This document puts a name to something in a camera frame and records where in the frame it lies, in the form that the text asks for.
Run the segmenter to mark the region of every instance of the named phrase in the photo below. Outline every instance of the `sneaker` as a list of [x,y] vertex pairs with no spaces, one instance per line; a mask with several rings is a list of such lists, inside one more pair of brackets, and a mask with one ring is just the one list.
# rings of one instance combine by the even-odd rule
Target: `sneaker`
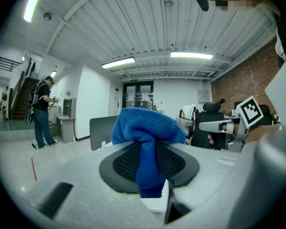
[[55,143],[53,143],[53,144],[51,144],[51,145],[49,145],[49,146],[54,146],[55,144],[58,143],[57,140],[54,140],[54,141],[55,141]]
[[48,145],[47,144],[45,144],[43,147],[38,147],[38,149],[43,149],[43,148],[45,148],[45,147],[47,147]]

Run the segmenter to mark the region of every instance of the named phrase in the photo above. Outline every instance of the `fluorescent light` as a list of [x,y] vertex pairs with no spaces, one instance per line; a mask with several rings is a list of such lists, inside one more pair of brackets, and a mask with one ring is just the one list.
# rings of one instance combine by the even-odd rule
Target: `fluorescent light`
[[122,59],[122,60],[118,60],[115,62],[103,64],[102,67],[104,69],[107,69],[107,68],[118,66],[121,64],[134,63],[134,62],[135,62],[134,58],[128,58],[128,59]]
[[56,75],[57,71],[53,71],[52,74],[50,75],[50,77],[54,77],[54,75]]
[[199,58],[199,59],[211,59],[213,55],[195,53],[195,52],[171,52],[171,58]]
[[31,20],[32,20],[32,16],[33,16],[37,1],[38,0],[29,0],[28,1],[27,7],[25,9],[24,17],[23,17],[27,22],[31,22]]

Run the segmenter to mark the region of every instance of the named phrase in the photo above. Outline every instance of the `white corrugated ceiling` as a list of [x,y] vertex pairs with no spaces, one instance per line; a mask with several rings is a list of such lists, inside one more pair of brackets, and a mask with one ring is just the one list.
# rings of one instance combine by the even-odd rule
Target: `white corrugated ceiling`
[[[108,69],[123,81],[211,80],[276,31],[260,8],[221,11],[210,4],[203,12],[195,0],[40,0],[38,6],[53,15],[50,55],[71,64],[87,54],[102,63],[134,56],[136,63]],[[165,51],[203,52],[219,60],[173,59]]]

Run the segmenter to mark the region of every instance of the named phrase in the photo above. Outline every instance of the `sign on wall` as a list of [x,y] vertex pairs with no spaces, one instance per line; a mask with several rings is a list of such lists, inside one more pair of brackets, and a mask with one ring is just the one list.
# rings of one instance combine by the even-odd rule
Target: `sign on wall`
[[198,90],[197,98],[199,103],[209,102],[209,91],[208,90]]
[[134,95],[128,94],[128,99],[126,99],[126,101],[134,101]]

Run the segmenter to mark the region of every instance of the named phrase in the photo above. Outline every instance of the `chair headrest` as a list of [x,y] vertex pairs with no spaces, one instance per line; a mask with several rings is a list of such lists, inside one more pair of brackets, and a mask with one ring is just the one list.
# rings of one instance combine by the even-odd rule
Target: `chair headrest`
[[270,109],[266,104],[259,104],[259,107],[263,113],[264,116],[269,116],[270,115]]

